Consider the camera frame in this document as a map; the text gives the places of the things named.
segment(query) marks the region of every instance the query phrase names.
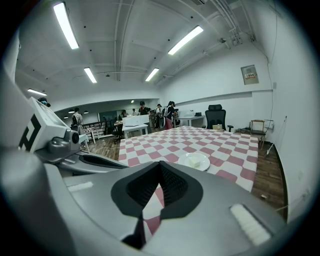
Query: chair headrest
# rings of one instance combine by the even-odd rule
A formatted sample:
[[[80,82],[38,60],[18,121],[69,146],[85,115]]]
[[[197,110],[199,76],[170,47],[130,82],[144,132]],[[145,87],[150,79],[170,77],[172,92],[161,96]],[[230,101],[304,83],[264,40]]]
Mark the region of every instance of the chair headrest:
[[[208,110],[222,110],[222,106],[220,104],[209,105]]]

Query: tube light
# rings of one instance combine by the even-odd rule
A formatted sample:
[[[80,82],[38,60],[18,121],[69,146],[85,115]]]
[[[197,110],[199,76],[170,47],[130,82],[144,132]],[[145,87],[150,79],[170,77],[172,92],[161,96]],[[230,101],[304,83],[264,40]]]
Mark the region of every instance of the tube light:
[[[86,67],[86,68],[84,69],[84,71],[86,72],[86,74],[87,74],[88,77],[90,78],[91,82],[95,84],[97,81],[96,81],[94,75],[92,74],[90,67]]]
[[[40,92],[40,91],[37,91],[37,90],[34,90],[34,89],[28,89],[28,92],[34,93],[34,94],[40,94],[40,95],[42,95],[42,96],[47,96],[46,93]]]
[[[187,34],[184,38],[181,39],[169,52],[168,54],[174,55],[182,46],[188,43],[192,38],[199,35],[202,31],[204,31],[201,27],[196,26],[189,34]]]
[[[159,68],[155,68],[151,74],[146,78],[146,81],[149,82],[151,78],[159,71]]]
[[[74,33],[72,32],[69,18],[67,16],[67,10],[65,3],[59,3],[53,7],[55,16],[59,22],[59,25],[62,29],[62,32],[65,36],[65,39],[68,41],[71,49],[77,49],[79,48],[79,45],[77,43],[77,40],[74,36]]]

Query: white box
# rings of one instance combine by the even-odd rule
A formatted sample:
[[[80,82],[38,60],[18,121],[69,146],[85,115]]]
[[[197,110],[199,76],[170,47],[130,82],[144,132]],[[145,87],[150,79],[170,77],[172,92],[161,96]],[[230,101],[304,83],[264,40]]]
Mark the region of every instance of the white box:
[[[147,114],[127,116],[122,118],[122,121],[124,126],[139,126],[149,123],[149,116]]]

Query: wooden floor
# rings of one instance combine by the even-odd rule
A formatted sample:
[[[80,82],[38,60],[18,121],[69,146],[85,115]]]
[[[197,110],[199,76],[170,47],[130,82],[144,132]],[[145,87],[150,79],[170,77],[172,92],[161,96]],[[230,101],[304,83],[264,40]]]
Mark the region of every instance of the wooden floor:
[[[151,127],[151,131],[154,133],[162,130],[154,130],[154,128]],[[131,137],[139,135],[139,131],[134,131],[130,134]],[[114,136],[97,139],[95,141],[96,144],[91,140],[88,144],[90,152],[113,160],[118,160],[120,141],[118,140],[114,143],[114,139]],[[265,156],[269,147],[270,145],[264,144],[263,149],[258,152],[257,170],[251,193],[274,209],[279,209],[285,206],[285,195],[280,163],[278,162],[274,148],[272,148],[269,154]],[[280,210],[278,213],[283,216],[284,219],[287,219],[287,216],[285,216],[285,210]]]

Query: office chair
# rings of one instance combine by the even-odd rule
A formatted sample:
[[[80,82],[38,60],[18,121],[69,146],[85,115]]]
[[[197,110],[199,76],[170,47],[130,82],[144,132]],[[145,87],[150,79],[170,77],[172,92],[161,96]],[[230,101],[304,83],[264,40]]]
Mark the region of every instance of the office chair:
[[[226,111],[222,109],[220,104],[209,105],[208,110],[205,111],[205,117],[207,122],[207,127],[203,126],[202,128],[207,128],[212,130],[212,126],[222,125],[222,129],[226,130]],[[229,132],[231,132],[232,125],[228,125]]]
[[[120,141],[120,140],[122,140],[124,138],[123,137],[124,132],[122,131],[122,127],[123,127],[122,125],[119,125],[117,127],[117,130],[112,132],[112,135],[117,136],[117,138],[113,140],[114,144],[116,144],[117,141]]]

